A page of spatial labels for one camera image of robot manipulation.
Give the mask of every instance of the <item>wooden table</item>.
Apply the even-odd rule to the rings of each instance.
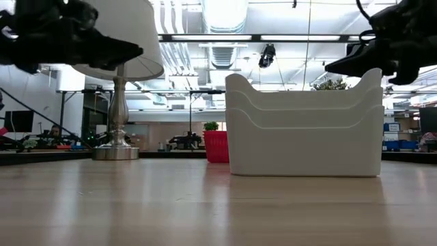
[[[0,167],[0,241],[435,246],[437,168],[386,162],[380,178],[252,178],[205,160]]]

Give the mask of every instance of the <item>monitor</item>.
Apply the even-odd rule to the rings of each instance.
[[[4,127],[10,133],[31,133],[33,115],[32,111],[6,111]]]
[[[421,132],[437,133],[437,107],[419,109],[421,117]]]

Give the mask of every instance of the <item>silver lamp base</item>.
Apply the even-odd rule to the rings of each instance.
[[[95,161],[128,161],[139,159],[139,148],[131,147],[97,147],[93,149]]]

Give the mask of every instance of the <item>ventilation duct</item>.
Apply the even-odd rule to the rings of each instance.
[[[242,33],[249,0],[202,0],[205,33]],[[212,65],[229,69],[234,64],[237,48],[213,47],[209,50]]]

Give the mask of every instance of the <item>ceiling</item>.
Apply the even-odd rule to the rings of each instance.
[[[220,1],[215,5],[214,11],[206,11],[205,4]],[[158,32],[176,32],[178,26],[183,27],[184,33],[205,33],[205,19],[216,19],[227,22],[231,16],[237,13],[232,12],[232,4],[240,4],[247,0],[151,0],[154,8],[159,8],[160,23],[156,23]],[[372,15],[376,12],[396,3],[396,0],[362,0],[366,11]],[[182,6],[182,23],[177,23],[177,5]],[[369,29],[367,21],[361,16],[355,4],[355,0],[303,0],[298,1],[296,8],[292,7],[292,1],[286,0],[249,0],[247,2],[246,18],[244,28],[240,33],[247,34],[359,34]],[[171,16],[171,27],[168,25],[168,16]],[[236,49],[235,62],[229,70],[217,70],[211,63],[210,48],[202,48],[199,45],[206,44],[188,43],[186,51],[189,54],[191,74],[195,77],[172,77],[175,69],[172,66],[166,67],[166,76],[151,81],[140,81],[139,84],[145,90],[184,90],[184,89],[224,89],[225,77],[231,73],[239,73],[245,76],[258,90],[309,90],[312,83],[321,83],[327,77],[336,77],[336,74],[326,74],[324,64],[342,58],[345,55],[346,44],[336,43],[274,43],[276,48],[276,59],[269,68],[259,69],[257,63],[265,43],[239,43],[244,47]],[[174,43],[161,45],[163,49],[172,50],[182,46]],[[179,69],[183,61],[181,56],[175,56],[173,64]],[[419,90],[426,89],[434,84],[434,72],[426,73],[419,77],[419,82],[410,87],[395,87],[395,90]],[[87,78],[88,85],[103,85],[110,88],[112,85],[106,81]],[[137,87],[129,85],[127,90],[136,90]],[[151,109],[161,107],[148,101],[151,96],[144,94],[127,93],[127,99],[135,101],[139,109]],[[408,99],[411,95],[394,95],[390,98]],[[211,107],[208,104],[211,96],[203,96],[197,107]],[[167,95],[167,106],[173,101],[181,104],[187,99],[184,97],[172,97]],[[217,105],[223,105],[224,98],[215,96],[214,101],[221,101]]]

